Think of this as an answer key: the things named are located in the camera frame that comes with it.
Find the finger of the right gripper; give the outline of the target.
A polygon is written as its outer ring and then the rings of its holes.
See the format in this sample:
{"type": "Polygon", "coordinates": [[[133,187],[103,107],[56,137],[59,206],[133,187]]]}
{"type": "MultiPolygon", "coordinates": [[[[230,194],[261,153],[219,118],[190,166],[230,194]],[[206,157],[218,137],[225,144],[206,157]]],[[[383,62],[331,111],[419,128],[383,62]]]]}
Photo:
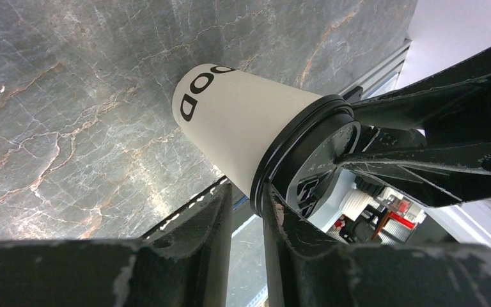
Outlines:
{"type": "Polygon", "coordinates": [[[427,207],[491,199],[491,143],[354,153],[336,165],[427,207]]]}
{"type": "Polygon", "coordinates": [[[399,90],[351,105],[360,123],[391,129],[423,127],[491,94],[491,47],[399,90]]]}

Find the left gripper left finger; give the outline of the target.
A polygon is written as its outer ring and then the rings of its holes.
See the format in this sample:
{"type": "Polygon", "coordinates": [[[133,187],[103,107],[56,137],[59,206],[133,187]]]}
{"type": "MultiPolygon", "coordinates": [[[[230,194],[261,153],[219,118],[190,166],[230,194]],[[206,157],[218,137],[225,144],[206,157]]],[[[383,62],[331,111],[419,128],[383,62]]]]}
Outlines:
{"type": "Polygon", "coordinates": [[[0,242],[0,306],[224,306],[232,187],[211,187],[151,239],[0,242]]]}

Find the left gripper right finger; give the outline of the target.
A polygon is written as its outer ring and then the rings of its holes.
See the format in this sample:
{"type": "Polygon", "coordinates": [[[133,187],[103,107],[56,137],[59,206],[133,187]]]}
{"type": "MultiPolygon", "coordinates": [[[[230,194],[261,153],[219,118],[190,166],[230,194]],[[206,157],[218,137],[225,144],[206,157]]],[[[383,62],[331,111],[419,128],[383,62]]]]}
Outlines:
{"type": "Polygon", "coordinates": [[[344,244],[262,193],[271,306],[491,306],[491,249],[344,244]]]}

